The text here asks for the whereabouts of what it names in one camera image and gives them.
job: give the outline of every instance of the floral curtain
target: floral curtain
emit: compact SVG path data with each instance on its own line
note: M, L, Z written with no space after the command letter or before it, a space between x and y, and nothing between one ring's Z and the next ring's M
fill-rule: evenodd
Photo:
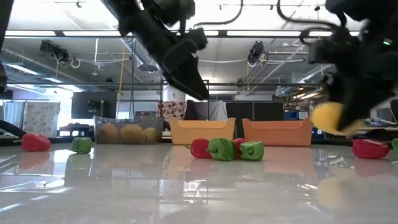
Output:
M156 116L160 116L162 110L162 118L169 122L170 118L184 119L187 102L157 102Z
M48 138L57 137L60 103L27 102L24 112L23 130L42 134Z

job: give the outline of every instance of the white cloth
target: white cloth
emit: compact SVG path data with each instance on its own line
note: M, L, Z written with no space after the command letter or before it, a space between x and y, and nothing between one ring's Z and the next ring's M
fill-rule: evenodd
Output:
M48 138L57 137L60 103L27 102L23 130L27 133L42 134Z
M3 105L4 121L22 127L25 102L7 102Z

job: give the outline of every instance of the box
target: box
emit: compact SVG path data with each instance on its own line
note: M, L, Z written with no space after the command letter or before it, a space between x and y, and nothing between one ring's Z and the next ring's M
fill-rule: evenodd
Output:
M144 116L141 119L111 119L94 116L98 144L158 144L162 142L164 119Z

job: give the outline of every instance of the orange plastic tray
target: orange plastic tray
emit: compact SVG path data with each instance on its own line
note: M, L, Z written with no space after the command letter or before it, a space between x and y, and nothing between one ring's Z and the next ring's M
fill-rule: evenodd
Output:
M191 144L198 138L227 138L234 137L235 118L227 121L181 121L170 118L170 128L173 144Z
M266 146L311 145L312 123L303 121L250 121L242 119L244 138L262 141Z

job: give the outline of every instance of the red bell pepper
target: red bell pepper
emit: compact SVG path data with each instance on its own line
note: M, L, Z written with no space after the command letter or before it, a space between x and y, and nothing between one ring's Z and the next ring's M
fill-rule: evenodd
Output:
M206 149L209 148L209 140L207 139L195 139L191 143L191 147L185 146L191 150L191 155L199 159L212 159L212 156Z
M376 140L355 139L353 153L360 159L381 159L389 153L387 144Z
M41 134L24 134L22 148L29 152L48 151L51 148L50 140Z
M241 144L245 143L246 140L244 138L238 138L238 139L234 139L233 142L235 142L236 144L236 158L240 159L241 158Z

